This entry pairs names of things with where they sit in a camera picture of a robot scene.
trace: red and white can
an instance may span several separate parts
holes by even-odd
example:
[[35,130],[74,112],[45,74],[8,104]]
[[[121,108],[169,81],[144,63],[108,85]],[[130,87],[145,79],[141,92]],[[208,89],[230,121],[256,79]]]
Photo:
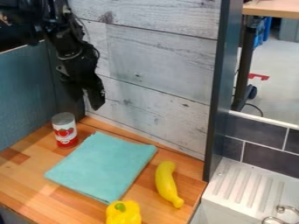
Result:
[[75,117],[71,113],[59,113],[52,118],[57,145],[60,148],[73,147],[78,142]]

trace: pepper stem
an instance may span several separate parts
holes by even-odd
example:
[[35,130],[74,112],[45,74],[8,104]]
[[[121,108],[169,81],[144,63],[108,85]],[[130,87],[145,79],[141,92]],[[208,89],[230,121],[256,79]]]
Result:
[[115,209],[121,211],[122,213],[126,212],[126,206],[123,203],[117,203]]

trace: toy pepper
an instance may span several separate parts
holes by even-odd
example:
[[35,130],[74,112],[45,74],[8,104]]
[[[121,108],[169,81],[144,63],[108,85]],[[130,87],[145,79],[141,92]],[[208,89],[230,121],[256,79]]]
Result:
[[132,200],[115,201],[106,210],[106,224],[141,224],[140,207]]

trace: wooden table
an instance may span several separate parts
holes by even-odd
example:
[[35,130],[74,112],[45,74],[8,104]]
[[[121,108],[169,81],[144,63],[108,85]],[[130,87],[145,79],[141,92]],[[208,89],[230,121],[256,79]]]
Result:
[[243,14],[274,18],[299,18],[299,1],[253,0],[244,3]]
[[[188,222],[205,189],[202,161],[89,117],[78,123],[77,128],[80,143],[98,130],[133,143],[156,145],[158,153],[122,199],[139,203],[144,224]],[[46,125],[0,152],[0,202],[37,223],[105,223],[106,205],[43,177],[73,150],[57,148],[52,128]],[[174,178],[178,194],[185,201],[181,209],[174,208],[156,191],[155,169],[164,160],[177,164]]]

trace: folded towel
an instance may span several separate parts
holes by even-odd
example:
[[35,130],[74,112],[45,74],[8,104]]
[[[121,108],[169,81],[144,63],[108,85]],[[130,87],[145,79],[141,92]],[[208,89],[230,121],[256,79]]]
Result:
[[127,191],[155,152],[153,145],[129,143],[96,132],[45,177],[109,204]]

